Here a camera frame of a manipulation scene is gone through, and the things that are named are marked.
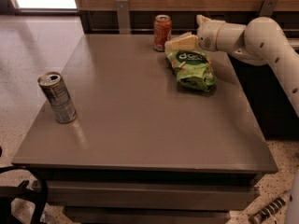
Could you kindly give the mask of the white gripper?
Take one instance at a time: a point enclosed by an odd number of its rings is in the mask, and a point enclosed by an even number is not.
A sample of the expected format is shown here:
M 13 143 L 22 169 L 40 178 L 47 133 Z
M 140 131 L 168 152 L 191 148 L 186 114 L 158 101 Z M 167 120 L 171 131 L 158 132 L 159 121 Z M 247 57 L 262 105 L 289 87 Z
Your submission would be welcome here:
M 197 15 L 196 21 L 198 37 L 187 32 L 168 40 L 164 45 L 165 48 L 167 50 L 197 50 L 200 46 L 204 50 L 216 51 L 218 33 L 225 21 L 212 20 L 203 15 Z

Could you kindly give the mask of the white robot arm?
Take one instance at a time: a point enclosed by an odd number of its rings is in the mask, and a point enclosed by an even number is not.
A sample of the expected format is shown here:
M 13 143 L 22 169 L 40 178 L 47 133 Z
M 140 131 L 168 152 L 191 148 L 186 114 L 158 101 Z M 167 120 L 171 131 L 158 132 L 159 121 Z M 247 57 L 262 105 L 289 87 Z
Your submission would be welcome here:
M 167 41 L 167 51 L 223 51 L 242 63 L 268 64 L 299 116 L 299 54 L 274 20 L 259 17 L 242 25 L 203 15 L 196 19 L 197 35 L 188 32 Z

